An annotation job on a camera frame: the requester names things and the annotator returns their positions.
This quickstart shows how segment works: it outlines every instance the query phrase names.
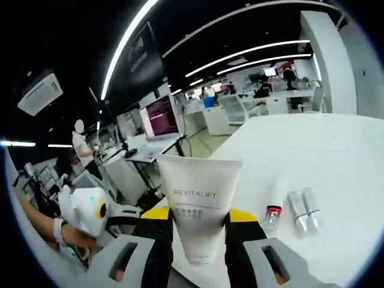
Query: wristband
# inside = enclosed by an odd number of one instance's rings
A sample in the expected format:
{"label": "wristband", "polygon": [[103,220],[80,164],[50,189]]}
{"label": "wristband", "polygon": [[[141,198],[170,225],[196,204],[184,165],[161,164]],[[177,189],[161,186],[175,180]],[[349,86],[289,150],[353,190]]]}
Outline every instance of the wristband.
{"label": "wristband", "polygon": [[64,239],[63,239],[62,233],[61,233],[61,227],[64,224],[66,224],[64,219],[55,218],[53,221],[53,235],[54,235],[58,244],[60,244],[62,246],[67,246],[66,243],[64,242]]}

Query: blue bin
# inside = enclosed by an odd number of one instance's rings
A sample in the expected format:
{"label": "blue bin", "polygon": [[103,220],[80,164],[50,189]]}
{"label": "blue bin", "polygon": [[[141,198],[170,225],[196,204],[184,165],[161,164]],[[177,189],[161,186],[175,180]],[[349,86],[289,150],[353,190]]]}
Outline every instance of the blue bin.
{"label": "blue bin", "polygon": [[203,102],[206,108],[212,107],[215,102],[215,97],[206,97],[203,99]]}

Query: yellow circle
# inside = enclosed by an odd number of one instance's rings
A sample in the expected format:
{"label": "yellow circle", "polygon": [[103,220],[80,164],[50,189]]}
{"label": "yellow circle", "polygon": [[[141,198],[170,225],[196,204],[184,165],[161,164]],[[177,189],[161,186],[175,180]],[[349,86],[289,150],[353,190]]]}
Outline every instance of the yellow circle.
{"label": "yellow circle", "polygon": [[104,216],[105,216],[105,214],[106,213],[103,213],[104,215],[102,216],[101,214],[101,212],[102,212],[102,210],[103,210],[103,205],[105,205],[106,203],[104,202],[104,201],[100,201],[100,203],[98,204],[98,209],[97,209],[97,211],[96,211],[96,216],[97,216],[97,218],[99,218],[99,219],[103,219],[104,218]]}

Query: ceiling air conditioner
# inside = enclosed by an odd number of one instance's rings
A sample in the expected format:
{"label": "ceiling air conditioner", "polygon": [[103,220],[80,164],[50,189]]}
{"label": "ceiling air conditioner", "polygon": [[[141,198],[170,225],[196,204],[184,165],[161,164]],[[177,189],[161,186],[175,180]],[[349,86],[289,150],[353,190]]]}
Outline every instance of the ceiling air conditioner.
{"label": "ceiling air conditioner", "polygon": [[24,112],[35,116],[62,95],[62,89],[53,71],[46,71],[23,91],[23,98],[17,104]]}

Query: white cosmetic tube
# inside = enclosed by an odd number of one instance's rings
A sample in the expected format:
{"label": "white cosmetic tube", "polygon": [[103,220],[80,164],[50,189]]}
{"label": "white cosmetic tube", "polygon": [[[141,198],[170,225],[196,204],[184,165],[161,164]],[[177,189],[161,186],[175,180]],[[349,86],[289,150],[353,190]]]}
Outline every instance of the white cosmetic tube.
{"label": "white cosmetic tube", "polygon": [[212,263],[242,163],[168,155],[159,155],[157,161],[188,262]]}

